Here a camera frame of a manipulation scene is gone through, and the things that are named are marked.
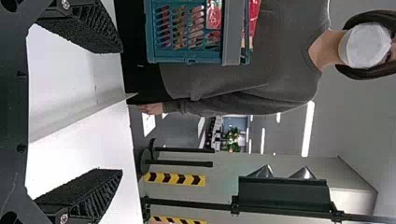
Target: floor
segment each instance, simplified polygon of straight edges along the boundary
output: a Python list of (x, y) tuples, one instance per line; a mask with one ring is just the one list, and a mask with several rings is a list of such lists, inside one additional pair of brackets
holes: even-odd
[[(102, 2), (116, 21), (113, 0)], [(134, 154), (151, 138), (157, 139), (158, 147), (198, 147), (200, 118), (178, 113), (147, 117), (135, 106), (128, 107), (121, 99), (125, 87), (132, 91), (131, 79), (123, 79), (123, 74), (128, 77), (134, 70), (121, 67), (119, 54), (91, 54), (36, 25), (27, 43), (29, 195), (34, 199), (93, 168), (122, 169), (119, 190), (101, 223), (142, 223), (137, 181), (141, 176), (136, 175)], [(119, 103), (79, 119), (108, 101)]]

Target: dark hair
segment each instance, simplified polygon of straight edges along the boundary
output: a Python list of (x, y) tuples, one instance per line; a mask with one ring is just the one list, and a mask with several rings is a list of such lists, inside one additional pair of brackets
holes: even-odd
[[(375, 10), (361, 13), (349, 19), (344, 30), (352, 29), (356, 25), (366, 22), (378, 22), (394, 34), (396, 32), (396, 11)], [(354, 69), (345, 65), (336, 65), (335, 67), (340, 73), (356, 80), (369, 80), (396, 74), (396, 62), (380, 64), (370, 69)]]

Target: sleeve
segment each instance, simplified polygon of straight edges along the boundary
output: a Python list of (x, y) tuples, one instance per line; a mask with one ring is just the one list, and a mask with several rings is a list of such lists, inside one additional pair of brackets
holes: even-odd
[(175, 100), (163, 104), (165, 113), (191, 113), (201, 117), (215, 117), (221, 115), (270, 115), (285, 112), (307, 102), (277, 101), (250, 95), (242, 92), (224, 94), (221, 96), (191, 101), (188, 99)]

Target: black pants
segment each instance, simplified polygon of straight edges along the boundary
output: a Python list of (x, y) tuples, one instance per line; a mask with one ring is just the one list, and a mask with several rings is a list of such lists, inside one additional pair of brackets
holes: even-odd
[(149, 64), (146, 52), (144, 1), (115, 0), (118, 29), (124, 52), (121, 63), (125, 91), (139, 94), (128, 105), (172, 101), (163, 85), (160, 66)]
[(139, 67), (141, 73), (134, 76), (134, 88), (139, 94), (127, 101), (128, 105), (146, 105), (172, 101), (173, 99), (166, 91), (161, 77), (160, 69), (151, 73), (151, 64)]

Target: gray sweater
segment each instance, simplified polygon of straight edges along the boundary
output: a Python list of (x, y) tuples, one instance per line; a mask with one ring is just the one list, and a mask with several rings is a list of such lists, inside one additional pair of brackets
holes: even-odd
[(176, 99), (166, 113), (202, 117), (268, 115), (305, 105), (321, 72), (309, 48), (330, 27), (330, 0), (262, 0), (248, 66), (162, 63), (163, 82)]

